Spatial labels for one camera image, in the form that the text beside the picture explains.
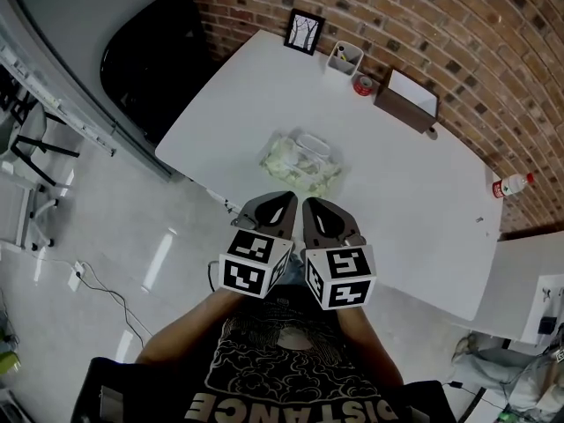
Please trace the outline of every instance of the framed picture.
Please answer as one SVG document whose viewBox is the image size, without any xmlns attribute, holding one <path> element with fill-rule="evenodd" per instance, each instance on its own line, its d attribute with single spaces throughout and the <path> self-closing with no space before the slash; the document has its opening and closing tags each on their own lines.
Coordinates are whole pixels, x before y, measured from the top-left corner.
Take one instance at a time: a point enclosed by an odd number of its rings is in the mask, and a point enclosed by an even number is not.
<svg viewBox="0 0 564 423">
<path fill-rule="evenodd" d="M 323 28 L 324 18 L 305 11 L 292 10 L 286 30 L 284 45 L 294 50 L 313 55 Z"/>
</svg>

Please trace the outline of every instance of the black and white marker cube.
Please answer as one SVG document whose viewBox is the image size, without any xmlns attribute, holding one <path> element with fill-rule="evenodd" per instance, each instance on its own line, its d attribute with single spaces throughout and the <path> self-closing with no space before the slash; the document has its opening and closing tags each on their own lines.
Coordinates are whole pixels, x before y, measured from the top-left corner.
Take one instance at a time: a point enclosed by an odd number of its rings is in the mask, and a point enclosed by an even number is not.
<svg viewBox="0 0 564 423">
<path fill-rule="evenodd" d="M 227 253 L 219 256 L 219 286 L 264 298 L 284 274 L 292 247 L 289 240 L 237 229 Z"/>
<path fill-rule="evenodd" d="M 323 310 L 366 305 L 376 281 L 372 247 L 306 250 L 306 281 Z"/>
</svg>

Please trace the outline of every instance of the brown wooden box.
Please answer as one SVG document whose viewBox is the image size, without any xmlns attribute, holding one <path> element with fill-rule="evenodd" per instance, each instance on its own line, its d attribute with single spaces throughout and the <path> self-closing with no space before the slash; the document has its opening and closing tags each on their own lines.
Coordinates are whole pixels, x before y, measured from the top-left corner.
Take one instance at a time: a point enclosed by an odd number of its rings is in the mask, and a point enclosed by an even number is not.
<svg viewBox="0 0 564 423">
<path fill-rule="evenodd" d="M 436 122 L 439 112 L 439 96 L 395 68 L 380 85 L 374 104 L 419 133 Z"/>
</svg>

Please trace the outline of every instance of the water bottle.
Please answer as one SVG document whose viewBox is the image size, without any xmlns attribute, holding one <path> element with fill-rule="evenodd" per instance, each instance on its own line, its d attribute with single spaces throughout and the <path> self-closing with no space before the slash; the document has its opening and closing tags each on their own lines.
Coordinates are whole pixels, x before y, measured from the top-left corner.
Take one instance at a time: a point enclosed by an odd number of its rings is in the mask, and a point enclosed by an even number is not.
<svg viewBox="0 0 564 423">
<path fill-rule="evenodd" d="M 492 185 L 493 195 L 496 197 L 509 196 L 523 191 L 529 183 L 533 183 L 535 178 L 531 173 L 527 175 L 513 174 L 511 177 L 494 182 Z"/>
</svg>

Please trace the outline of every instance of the red brick wall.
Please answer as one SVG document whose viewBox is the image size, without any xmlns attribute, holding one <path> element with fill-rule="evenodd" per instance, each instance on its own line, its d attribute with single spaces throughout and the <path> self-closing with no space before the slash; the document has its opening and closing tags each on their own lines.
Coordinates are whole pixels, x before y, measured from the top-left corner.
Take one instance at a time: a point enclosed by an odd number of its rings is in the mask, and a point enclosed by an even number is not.
<svg viewBox="0 0 564 423">
<path fill-rule="evenodd" d="M 564 228 L 564 0 L 194 0 L 217 58 L 290 10 L 326 18 L 317 48 L 362 48 L 379 79 L 394 65 L 442 97 L 440 122 L 498 175 L 537 183 L 506 199 L 504 232 Z"/>
</svg>

